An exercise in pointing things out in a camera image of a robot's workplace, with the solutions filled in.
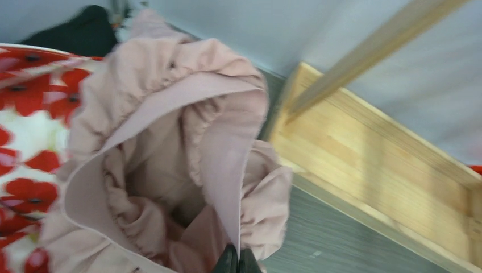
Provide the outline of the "pink pleated skirt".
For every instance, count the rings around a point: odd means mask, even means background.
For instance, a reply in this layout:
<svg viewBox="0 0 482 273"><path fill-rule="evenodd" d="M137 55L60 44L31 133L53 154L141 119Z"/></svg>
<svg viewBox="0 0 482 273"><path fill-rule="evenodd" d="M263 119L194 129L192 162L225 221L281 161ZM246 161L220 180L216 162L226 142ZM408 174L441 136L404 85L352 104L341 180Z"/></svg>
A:
<svg viewBox="0 0 482 273"><path fill-rule="evenodd" d="M281 248L292 170L257 139L249 60L142 9L81 98L40 236L51 272L211 272L226 247Z"/></svg>

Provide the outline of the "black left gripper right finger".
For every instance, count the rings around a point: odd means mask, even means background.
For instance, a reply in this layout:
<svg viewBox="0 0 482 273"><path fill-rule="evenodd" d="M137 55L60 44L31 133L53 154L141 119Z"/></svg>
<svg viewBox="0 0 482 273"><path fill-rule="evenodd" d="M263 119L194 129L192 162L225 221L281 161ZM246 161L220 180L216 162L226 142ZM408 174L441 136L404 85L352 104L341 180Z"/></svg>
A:
<svg viewBox="0 0 482 273"><path fill-rule="evenodd" d="M238 273L262 273L251 249L241 250L238 262Z"/></svg>

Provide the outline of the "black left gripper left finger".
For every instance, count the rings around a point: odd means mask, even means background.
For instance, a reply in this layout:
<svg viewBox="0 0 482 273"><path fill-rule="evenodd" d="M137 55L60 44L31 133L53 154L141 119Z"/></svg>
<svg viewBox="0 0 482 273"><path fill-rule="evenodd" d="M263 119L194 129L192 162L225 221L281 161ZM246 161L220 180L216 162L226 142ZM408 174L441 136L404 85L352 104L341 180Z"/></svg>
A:
<svg viewBox="0 0 482 273"><path fill-rule="evenodd" d="M237 273L238 272L238 253L234 245L229 244L225 247L211 273Z"/></svg>

